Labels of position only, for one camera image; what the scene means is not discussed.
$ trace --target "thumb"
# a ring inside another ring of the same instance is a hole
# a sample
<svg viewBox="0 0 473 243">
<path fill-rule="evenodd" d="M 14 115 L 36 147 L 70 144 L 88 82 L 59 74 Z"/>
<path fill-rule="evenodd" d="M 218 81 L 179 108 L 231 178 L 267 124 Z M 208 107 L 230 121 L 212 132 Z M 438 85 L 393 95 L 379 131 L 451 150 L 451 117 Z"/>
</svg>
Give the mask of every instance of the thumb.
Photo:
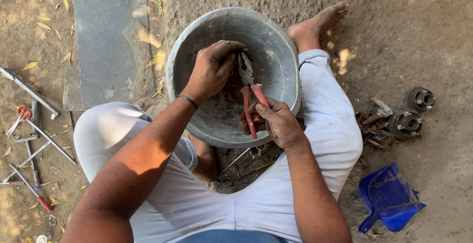
<svg viewBox="0 0 473 243">
<path fill-rule="evenodd" d="M 256 105 L 256 111 L 262 118 L 268 120 L 271 123 L 278 123 L 281 120 L 281 117 L 278 113 L 274 112 L 269 108 L 264 107 L 260 103 Z"/>
<path fill-rule="evenodd" d="M 231 76 L 233 73 L 233 60 L 235 59 L 235 54 L 230 54 L 225 58 L 225 61 L 220 66 L 219 70 L 217 71 L 218 74 L 222 76 L 228 77 Z"/>
</svg>

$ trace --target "blue dustpan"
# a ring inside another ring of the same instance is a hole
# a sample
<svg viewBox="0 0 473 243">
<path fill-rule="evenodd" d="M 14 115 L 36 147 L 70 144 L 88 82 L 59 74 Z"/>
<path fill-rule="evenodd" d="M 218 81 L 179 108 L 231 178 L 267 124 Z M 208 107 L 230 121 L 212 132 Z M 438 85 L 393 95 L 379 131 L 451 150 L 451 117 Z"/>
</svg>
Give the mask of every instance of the blue dustpan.
<svg viewBox="0 0 473 243">
<path fill-rule="evenodd" d="M 362 234 L 378 220 L 387 230 L 399 232 L 426 206 L 419 202 L 418 192 L 409 188 L 395 162 L 363 178 L 359 183 L 359 193 L 371 211 L 358 227 Z"/>
</svg>

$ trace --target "bare foot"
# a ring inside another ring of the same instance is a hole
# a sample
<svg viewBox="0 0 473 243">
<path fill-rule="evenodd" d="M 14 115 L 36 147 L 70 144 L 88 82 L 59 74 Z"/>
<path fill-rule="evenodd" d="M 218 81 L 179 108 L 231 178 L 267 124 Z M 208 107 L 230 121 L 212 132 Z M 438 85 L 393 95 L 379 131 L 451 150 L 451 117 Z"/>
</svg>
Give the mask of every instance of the bare foot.
<svg viewBox="0 0 473 243">
<path fill-rule="evenodd" d="M 339 24 L 348 14 L 346 10 L 350 4 L 340 1 L 335 5 L 326 7 L 314 17 L 296 23 L 287 29 L 287 34 L 294 41 L 299 53 L 311 49 L 320 49 L 319 36 Z"/>
<path fill-rule="evenodd" d="M 190 133 L 186 135 L 186 138 L 191 140 L 192 144 L 194 144 L 199 159 L 197 167 L 192 174 L 199 180 L 214 182 L 217 179 L 217 165 L 215 163 L 213 147 L 192 136 Z"/>
</svg>

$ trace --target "bowl rim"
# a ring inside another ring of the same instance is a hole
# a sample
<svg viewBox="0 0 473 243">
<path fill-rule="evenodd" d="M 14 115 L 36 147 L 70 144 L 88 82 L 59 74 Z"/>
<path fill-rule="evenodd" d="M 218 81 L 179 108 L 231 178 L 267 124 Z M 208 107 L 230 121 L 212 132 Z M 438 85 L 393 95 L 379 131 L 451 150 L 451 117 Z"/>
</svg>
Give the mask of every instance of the bowl rim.
<svg viewBox="0 0 473 243">
<path fill-rule="evenodd" d="M 172 79 L 174 78 L 173 67 L 176 60 L 176 55 L 182 43 L 187 39 L 189 34 L 194 31 L 195 28 L 197 28 L 204 22 L 207 22 L 209 20 L 212 20 L 218 17 L 228 16 L 230 14 L 249 16 L 265 23 L 270 28 L 272 28 L 277 34 L 279 34 L 281 38 L 284 40 L 284 42 L 286 42 L 286 44 L 292 50 L 292 54 L 294 56 L 294 67 L 297 73 L 297 87 L 296 87 L 297 96 L 296 96 L 296 99 L 291 103 L 291 105 L 288 105 L 288 106 L 291 112 L 295 115 L 299 111 L 299 107 L 301 104 L 301 90 L 300 90 L 300 80 L 299 80 L 299 58 L 298 58 L 297 48 L 294 42 L 292 41 L 292 39 L 289 37 L 289 35 L 287 35 L 286 31 L 283 30 L 275 21 L 273 21 L 272 19 L 270 19 L 269 17 L 265 16 L 264 14 L 258 11 L 247 9 L 247 8 L 241 8 L 241 7 L 224 7 L 224 8 L 216 9 L 208 13 L 205 13 L 201 17 L 191 22 L 191 24 L 189 24 L 189 26 L 187 26 L 182 31 L 182 33 L 179 35 L 179 37 L 175 41 L 171 49 L 171 52 L 169 53 L 168 63 L 166 66 L 166 86 L 168 89 L 169 101 L 173 102 L 176 99 L 176 96 L 178 95 L 176 94 L 176 90 L 174 89 L 173 85 L 171 85 L 171 83 L 172 83 Z M 208 143 L 212 146 L 221 147 L 221 148 L 232 148 L 232 149 L 250 148 L 250 147 L 263 145 L 272 140 L 271 137 L 269 136 L 269 133 L 267 131 L 264 131 L 264 132 L 258 133 L 259 135 L 257 139 L 252 139 L 251 137 L 249 137 L 247 141 L 239 141 L 239 142 L 222 141 L 215 137 L 211 137 L 207 134 L 204 134 L 196 126 L 192 124 L 192 120 L 189 121 L 186 129 L 193 136 L 197 137 L 199 140 L 205 143 Z"/>
</svg>

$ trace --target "black wristband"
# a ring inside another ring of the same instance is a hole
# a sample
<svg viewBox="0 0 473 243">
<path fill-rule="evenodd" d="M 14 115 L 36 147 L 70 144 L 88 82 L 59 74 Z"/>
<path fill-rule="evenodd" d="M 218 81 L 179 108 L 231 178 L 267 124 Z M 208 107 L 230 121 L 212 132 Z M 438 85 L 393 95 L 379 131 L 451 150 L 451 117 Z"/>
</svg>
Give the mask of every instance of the black wristband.
<svg viewBox="0 0 473 243">
<path fill-rule="evenodd" d="M 198 110 L 198 109 L 199 109 L 199 107 L 197 106 L 197 104 L 196 104 L 194 101 L 192 101 L 191 98 L 189 98 L 189 97 L 187 97 L 187 96 L 184 96 L 184 95 L 178 95 L 177 97 L 181 97 L 181 98 L 184 98 L 184 99 L 186 99 L 187 101 L 189 101 L 189 103 L 191 103 L 193 106 L 195 106 L 195 110 Z"/>
</svg>

